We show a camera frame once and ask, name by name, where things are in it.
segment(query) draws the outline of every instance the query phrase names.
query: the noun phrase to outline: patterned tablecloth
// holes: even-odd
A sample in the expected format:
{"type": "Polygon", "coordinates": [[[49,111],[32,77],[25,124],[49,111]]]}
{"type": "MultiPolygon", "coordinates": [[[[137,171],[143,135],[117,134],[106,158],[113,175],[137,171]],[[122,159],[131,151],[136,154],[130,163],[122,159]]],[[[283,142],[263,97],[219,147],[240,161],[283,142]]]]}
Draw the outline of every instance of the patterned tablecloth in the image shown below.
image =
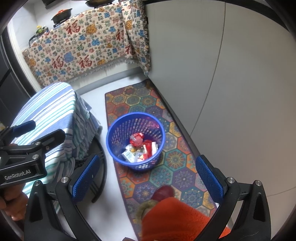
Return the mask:
{"type": "Polygon", "coordinates": [[[71,82],[120,61],[150,70],[147,18],[142,0],[82,12],[42,35],[23,51],[43,88],[71,82]]]}
{"type": "MultiPolygon", "coordinates": [[[[65,142],[46,154],[47,176],[43,183],[51,183],[70,176],[75,160],[87,154],[90,143],[100,128],[89,112],[90,106],[67,83],[56,83],[34,95],[16,116],[12,126],[34,120],[36,128],[13,143],[28,145],[57,129],[64,130],[65,142]]],[[[34,181],[26,183],[23,192],[30,194],[34,181]]]]}

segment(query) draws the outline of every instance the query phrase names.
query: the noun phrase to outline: orange pants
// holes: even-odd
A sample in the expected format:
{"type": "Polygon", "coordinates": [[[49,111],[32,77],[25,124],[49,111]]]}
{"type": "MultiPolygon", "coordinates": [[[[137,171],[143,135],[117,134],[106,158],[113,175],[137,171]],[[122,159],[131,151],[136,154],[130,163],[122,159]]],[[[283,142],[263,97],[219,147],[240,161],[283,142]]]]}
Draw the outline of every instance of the orange pants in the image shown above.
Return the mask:
{"type": "MultiPolygon", "coordinates": [[[[170,197],[157,203],[142,220],[141,241],[193,241],[210,218],[170,197]]],[[[225,228],[221,237],[230,233],[225,228]]]]}

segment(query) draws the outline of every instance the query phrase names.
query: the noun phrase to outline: blue and white striped fabric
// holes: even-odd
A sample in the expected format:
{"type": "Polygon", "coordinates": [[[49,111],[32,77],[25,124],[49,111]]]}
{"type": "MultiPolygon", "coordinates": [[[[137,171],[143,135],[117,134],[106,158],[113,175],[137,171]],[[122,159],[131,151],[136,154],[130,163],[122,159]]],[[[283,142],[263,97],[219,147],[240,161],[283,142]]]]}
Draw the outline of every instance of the blue and white striped fabric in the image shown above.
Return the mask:
{"type": "MultiPolygon", "coordinates": [[[[90,106],[67,83],[52,84],[34,95],[16,116],[12,126],[26,121],[36,122],[35,130],[26,133],[13,143],[29,145],[38,138],[57,129],[64,130],[65,142],[46,154],[47,176],[43,183],[51,183],[70,176],[75,160],[82,159],[88,151],[100,123],[89,112],[90,106]]],[[[30,195],[34,181],[28,182],[23,192],[30,195]]]]}

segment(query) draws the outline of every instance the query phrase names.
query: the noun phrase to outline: hexagon pattern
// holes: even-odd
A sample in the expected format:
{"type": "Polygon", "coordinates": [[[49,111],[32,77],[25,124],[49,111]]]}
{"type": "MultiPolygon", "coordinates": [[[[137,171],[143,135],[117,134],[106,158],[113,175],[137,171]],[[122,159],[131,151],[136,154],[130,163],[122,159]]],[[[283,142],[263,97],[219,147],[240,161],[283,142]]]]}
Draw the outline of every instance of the hexagon pattern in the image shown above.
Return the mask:
{"type": "Polygon", "coordinates": [[[134,221],[135,233],[141,233],[141,226],[135,222],[137,207],[149,200],[155,190],[164,184],[173,186],[175,198],[211,217],[216,211],[215,203],[195,169],[195,160],[187,142],[153,83],[147,79],[106,93],[105,101],[108,126],[126,113],[146,112],[159,119],[166,132],[163,151],[152,170],[135,172],[115,162],[120,189],[128,216],[134,221]]]}

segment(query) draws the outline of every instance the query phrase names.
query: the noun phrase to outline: metal screw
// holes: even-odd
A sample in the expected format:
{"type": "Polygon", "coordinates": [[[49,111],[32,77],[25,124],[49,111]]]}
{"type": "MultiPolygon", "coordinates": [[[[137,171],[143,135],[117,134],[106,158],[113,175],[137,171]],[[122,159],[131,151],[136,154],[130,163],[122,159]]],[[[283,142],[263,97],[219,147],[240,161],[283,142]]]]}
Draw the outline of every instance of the metal screw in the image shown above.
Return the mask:
{"type": "Polygon", "coordinates": [[[255,181],[255,184],[256,184],[257,186],[261,186],[261,185],[262,185],[262,182],[260,182],[259,180],[256,180],[256,181],[255,181]]]}
{"type": "Polygon", "coordinates": [[[38,157],[39,157],[39,155],[38,155],[38,154],[35,154],[35,155],[33,156],[33,159],[36,160],[36,159],[38,159],[38,157]]]}
{"type": "Polygon", "coordinates": [[[229,183],[234,183],[235,182],[235,179],[233,177],[229,177],[229,178],[227,178],[227,181],[229,183]]]}
{"type": "Polygon", "coordinates": [[[61,182],[62,183],[66,183],[67,181],[69,181],[68,177],[62,177],[61,182]]]}
{"type": "Polygon", "coordinates": [[[35,183],[34,183],[34,186],[39,186],[41,183],[41,181],[37,180],[35,183]]]}

